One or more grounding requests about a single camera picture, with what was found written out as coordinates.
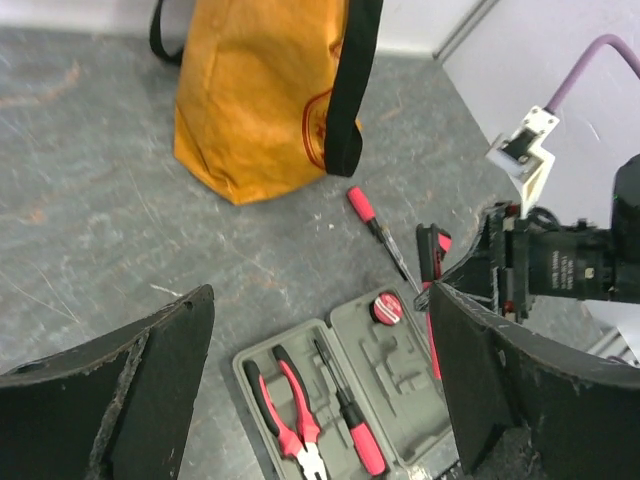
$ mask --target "screwdriver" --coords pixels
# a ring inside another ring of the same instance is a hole
[[[416,279],[411,276],[409,267],[407,267],[398,245],[391,236],[391,232],[387,227],[380,226],[376,218],[376,212],[373,210],[371,202],[369,202],[369,199],[362,189],[360,187],[350,188],[349,191],[347,191],[347,198],[358,214],[358,217],[360,217],[360,220],[363,221],[378,241],[384,245],[402,278],[411,284],[411,287],[416,293],[422,293],[422,288],[418,282],[416,282]]]
[[[329,370],[329,375],[336,385],[336,398],[340,405],[340,415],[342,415],[342,418],[344,418],[349,428],[353,445],[358,457],[360,457],[362,465],[370,475],[380,475],[384,473],[387,469],[387,464],[384,461],[384,457],[373,433],[371,433],[369,426],[362,417],[360,407],[355,401],[349,400],[346,392],[340,387],[338,378],[329,364],[327,353],[320,346],[320,342],[314,340],[313,343],[318,349],[322,363],[326,365],[327,370]]]

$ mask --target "gray tabletop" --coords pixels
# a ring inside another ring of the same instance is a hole
[[[378,58],[356,176],[234,207],[172,157],[178,74],[143,40],[0,31],[0,370],[210,283],[216,321],[180,478],[271,478],[232,356],[397,279],[345,190],[366,190],[416,275],[417,223],[453,234],[454,261],[481,208],[514,193],[437,64]],[[597,337],[575,302],[538,304],[532,328],[579,348]],[[511,445],[498,464],[530,471],[535,452],[513,460]]]

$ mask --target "white panel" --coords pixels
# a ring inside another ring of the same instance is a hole
[[[639,31],[637,0],[504,0],[445,68],[493,139],[511,133],[532,105],[546,104],[597,36],[617,34],[640,54]],[[565,223],[587,217],[608,227],[615,171],[640,153],[640,81],[605,47],[559,113],[561,125],[545,143],[557,160],[541,203]],[[589,302],[589,308],[597,318],[640,327],[638,306]]]
[[[167,0],[165,31],[183,36],[195,0]],[[386,0],[383,51],[434,53],[475,0]],[[156,0],[0,0],[0,25],[144,36]]]

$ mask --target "bag handle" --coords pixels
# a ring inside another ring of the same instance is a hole
[[[362,135],[356,117],[373,67],[382,3],[383,0],[349,0],[324,140],[325,169],[332,175],[350,177],[360,161]]]
[[[151,51],[160,60],[163,60],[172,65],[180,65],[182,63],[182,54],[184,53],[184,47],[182,47],[172,55],[164,49],[164,45],[162,44],[162,28],[160,24],[163,6],[164,0],[158,0],[158,3],[156,3],[156,8],[153,12],[153,18],[151,19],[151,27],[149,28],[149,46],[151,47]]]

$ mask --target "gray plastic tray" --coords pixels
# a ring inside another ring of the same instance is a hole
[[[283,459],[253,398],[243,363],[255,361],[282,420],[295,430],[296,412],[291,389],[276,364],[271,349],[282,345],[298,368],[309,393],[311,410],[322,433],[320,454],[333,480],[370,478],[353,448],[349,431],[339,414],[336,389],[318,355],[313,340],[325,345],[333,367],[363,415],[385,456],[387,478],[410,473],[415,478],[437,478],[457,460],[446,404],[431,375],[431,360],[424,334],[406,302],[404,318],[395,326],[375,323],[369,305],[382,288],[333,310],[326,321],[313,319],[243,350],[233,369],[267,451],[280,478],[303,476],[295,460]]]

